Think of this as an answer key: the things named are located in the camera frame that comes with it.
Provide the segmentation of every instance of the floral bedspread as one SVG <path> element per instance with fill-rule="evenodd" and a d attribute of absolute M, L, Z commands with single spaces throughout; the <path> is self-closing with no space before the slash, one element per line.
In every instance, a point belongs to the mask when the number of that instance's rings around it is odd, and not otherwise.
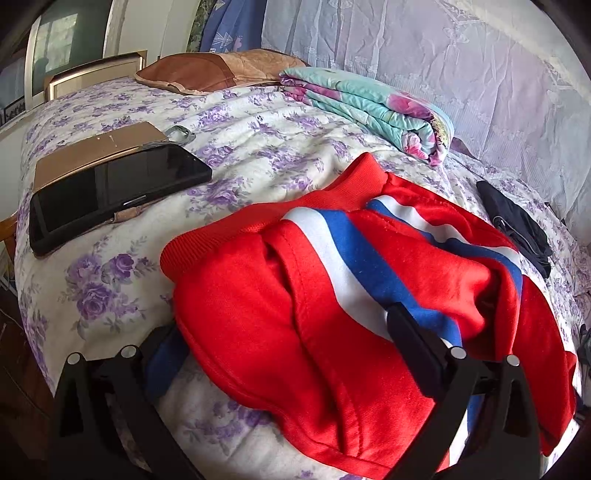
<path fill-rule="evenodd" d="M 182 124 L 196 135 L 186 146 L 213 169 L 213 180 L 152 205 L 139 217 L 103 226 L 47 258 L 33 256 L 28 208 L 35 163 L 56 148 L 134 122 L 160 130 Z M 551 305 L 567 349 L 589 314 L 591 262 L 566 228 L 527 185 L 508 173 L 450 154 L 438 168 L 413 160 L 351 122 L 286 98 L 276 87 L 181 96 L 107 82 L 48 103 L 32 121 L 22 149 L 16 257 L 22 319 L 48 385 L 55 390 L 69 353 L 104 358 L 138 345 L 172 321 L 173 285 L 160 272 L 164 245 L 176 235 L 255 202 L 293 199 L 330 183 L 362 152 L 386 170 L 431 189 L 486 219 L 476 181 L 487 179 L 520 204 L 548 234 L 555 252 L 547 282 L 522 259 Z M 574 384 L 581 391 L 577 371 Z M 208 479 L 352 480 L 297 452 L 267 413 L 238 405 L 187 359 L 158 410 L 173 436 Z M 576 432 L 572 422 L 550 462 Z M 121 428 L 128 453 L 141 463 Z"/>

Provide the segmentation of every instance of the red jacket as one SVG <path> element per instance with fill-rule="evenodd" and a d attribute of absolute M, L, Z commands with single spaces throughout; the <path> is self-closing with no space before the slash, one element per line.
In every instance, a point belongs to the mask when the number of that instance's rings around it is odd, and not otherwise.
<path fill-rule="evenodd" d="M 324 191 L 246 207 L 161 257 L 179 328 L 212 381 L 270 411 L 307 456 L 371 478 L 433 408 L 385 331 L 395 301 L 473 356 L 516 354 L 543 452 L 556 446 L 576 359 L 519 262 L 502 233 L 369 154 Z"/>

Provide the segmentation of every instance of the blue curtain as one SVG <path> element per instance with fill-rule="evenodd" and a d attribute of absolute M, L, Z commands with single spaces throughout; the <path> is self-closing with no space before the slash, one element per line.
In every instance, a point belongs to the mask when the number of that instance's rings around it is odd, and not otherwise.
<path fill-rule="evenodd" d="M 261 48 L 267 0 L 217 0 L 199 51 L 225 53 Z"/>

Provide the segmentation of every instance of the wooden chair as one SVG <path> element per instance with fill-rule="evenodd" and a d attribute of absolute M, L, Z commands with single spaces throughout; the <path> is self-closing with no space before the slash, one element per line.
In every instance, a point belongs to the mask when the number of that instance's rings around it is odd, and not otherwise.
<path fill-rule="evenodd" d="M 0 242 L 4 241 L 10 260 L 14 262 L 14 254 L 17 249 L 17 214 L 0 222 Z"/>

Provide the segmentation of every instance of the pillow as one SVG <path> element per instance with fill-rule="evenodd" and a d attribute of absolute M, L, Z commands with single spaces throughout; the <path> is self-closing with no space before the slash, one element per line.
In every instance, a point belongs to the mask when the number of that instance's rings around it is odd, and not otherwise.
<path fill-rule="evenodd" d="M 279 84 L 279 72 L 306 66 L 301 60 L 271 50 L 232 53 L 178 53 L 136 72 L 135 79 L 185 95 L 208 95 L 230 87 Z"/>

